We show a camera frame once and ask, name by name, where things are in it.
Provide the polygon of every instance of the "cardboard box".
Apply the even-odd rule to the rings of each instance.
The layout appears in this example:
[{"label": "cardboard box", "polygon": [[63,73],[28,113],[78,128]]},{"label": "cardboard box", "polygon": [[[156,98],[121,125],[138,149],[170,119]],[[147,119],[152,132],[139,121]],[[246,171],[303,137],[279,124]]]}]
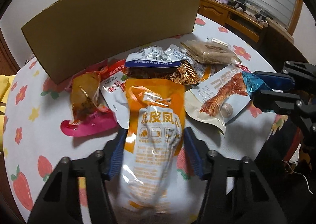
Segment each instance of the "cardboard box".
[{"label": "cardboard box", "polygon": [[199,0],[59,0],[22,27],[56,83],[120,52],[193,31]]}]

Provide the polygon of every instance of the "yellow cushion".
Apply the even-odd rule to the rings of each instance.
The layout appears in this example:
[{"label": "yellow cushion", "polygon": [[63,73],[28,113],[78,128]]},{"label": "yellow cushion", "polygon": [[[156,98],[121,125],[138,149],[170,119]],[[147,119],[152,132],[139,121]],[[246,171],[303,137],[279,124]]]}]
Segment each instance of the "yellow cushion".
[{"label": "yellow cushion", "polygon": [[[0,75],[0,102],[7,103],[10,88],[12,86],[12,82],[15,78],[13,76],[4,76]],[[2,141],[3,141],[3,124],[4,124],[4,115],[1,115],[1,112],[5,112],[5,106],[0,106],[0,151],[3,150]]]}]

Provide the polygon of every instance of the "table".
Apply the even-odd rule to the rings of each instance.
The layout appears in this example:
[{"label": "table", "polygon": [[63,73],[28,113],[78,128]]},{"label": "table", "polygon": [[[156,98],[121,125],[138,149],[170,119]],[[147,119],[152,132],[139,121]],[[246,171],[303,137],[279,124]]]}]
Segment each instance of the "table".
[{"label": "table", "polygon": [[[250,71],[274,71],[273,68],[246,42],[203,16],[196,18],[193,32],[160,40],[151,45],[166,49],[170,44],[180,46],[186,40],[203,40],[215,37],[228,42]],[[139,48],[116,55],[124,59]],[[73,138],[60,130],[63,120],[71,119],[69,93],[59,85],[48,82],[48,76],[41,65],[33,59],[17,73],[7,101],[7,122],[4,132],[6,148],[6,171],[15,202],[25,220],[53,167],[63,156],[80,159],[90,155],[113,139],[116,130],[94,136]],[[239,116],[227,125],[225,136],[209,124],[197,122],[186,117],[185,126],[191,126],[196,136],[204,140],[210,149],[218,150],[223,156],[241,159],[249,156],[255,159],[269,136],[276,115],[262,113],[253,105],[248,105]],[[191,223],[199,212],[205,189],[205,182],[193,175],[181,150],[173,160],[169,187],[173,190],[170,214],[150,218],[142,223]],[[110,200],[119,223],[133,223],[121,214],[117,206],[119,179],[107,182]],[[90,223],[85,182],[79,180],[84,223]]]}]

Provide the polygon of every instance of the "wooden door frame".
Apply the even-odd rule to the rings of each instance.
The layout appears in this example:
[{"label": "wooden door frame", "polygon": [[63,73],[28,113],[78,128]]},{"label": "wooden door frame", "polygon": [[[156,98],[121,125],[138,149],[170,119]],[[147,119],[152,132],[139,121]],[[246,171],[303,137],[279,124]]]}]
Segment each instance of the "wooden door frame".
[{"label": "wooden door frame", "polygon": [[4,58],[7,60],[10,68],[17,73],[18,70],[20,69],[19,65],[17,64],[17,62],[15,61],[13,55],[10,52],[10,49],[7,45],[7,43],[5,42],[5,39],[3,37],[1,28],[0,28],[0,49],[4,55]]},{"label": "wooden door frame", "polygon": [[290,19],[289,27],[287,29],[287,32],[291,36],[293,35],[293,33],[294,33],[295,29],[296,29],[298,20],[299,20],[299,18],[301,16],[302,6],[303,6],[303,0],[295,0],[293,13],[292,13],[292,16],[291,16],[291,19]]}]

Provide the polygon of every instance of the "blue foil wrapper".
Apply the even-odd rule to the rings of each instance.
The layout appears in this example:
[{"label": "blue foil wrapper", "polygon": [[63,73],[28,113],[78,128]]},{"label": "blue foil wrapper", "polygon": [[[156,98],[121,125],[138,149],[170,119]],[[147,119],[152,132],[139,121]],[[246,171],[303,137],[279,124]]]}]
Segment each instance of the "blue foil wrapper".
[{"label": "blue foil wrapper", "polygon": [[252,98],[252,93],[258,90],[272,91],[272,89],[258,76],[245,71],[241,71],[241,73],[250,99]]}]

